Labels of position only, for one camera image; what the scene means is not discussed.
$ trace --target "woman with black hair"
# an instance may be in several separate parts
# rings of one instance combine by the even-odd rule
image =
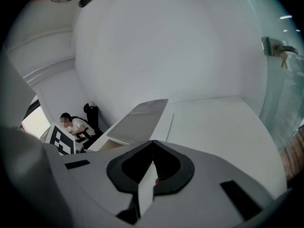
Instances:
[[[76,135],[87,129],[87,133],[91,136],[96,135],[94,129],[88,124],[88,122],[78,116],[71,116],[69,113],[63,113],[60,117],[60,124],[62,127],[66,128],[67,131]]]

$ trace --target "white shirt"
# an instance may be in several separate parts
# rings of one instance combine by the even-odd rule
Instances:
[[[79,118],[74,118],[72,120],[72,124],[73,124],[73,130],[76,131],[79,129],[80,125],[83,125],[85,128],[87,127],[88,130],[86,131],[89,135],[93,136],[95,135],[95,131],[93,128],[91,128],[91,126],[89,124],[87,124],[84,120],[81,120]]]

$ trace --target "window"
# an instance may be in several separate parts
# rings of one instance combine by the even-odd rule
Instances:
[[[43,113],[39,101],[34,102],[21,123],[25,132],[40,138],[40,136],[50,127],[50,124]]]

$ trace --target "fluorescent light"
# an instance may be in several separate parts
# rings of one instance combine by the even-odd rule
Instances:
[[[280,19],[289,19],[289,18],[292,18],[292,16],[291,15],[286,15],[286,16],[280,17]]]

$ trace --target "seated person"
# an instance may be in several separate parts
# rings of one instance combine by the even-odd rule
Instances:
[[[96,135],[94,129],[87,123],[86,120],[78,116],[70,116],[69,113],[63,113],[61,115],[60,124],[72,135],[77,135],[83,132],[86,128],[88,128],[86,132],[90,136]]]

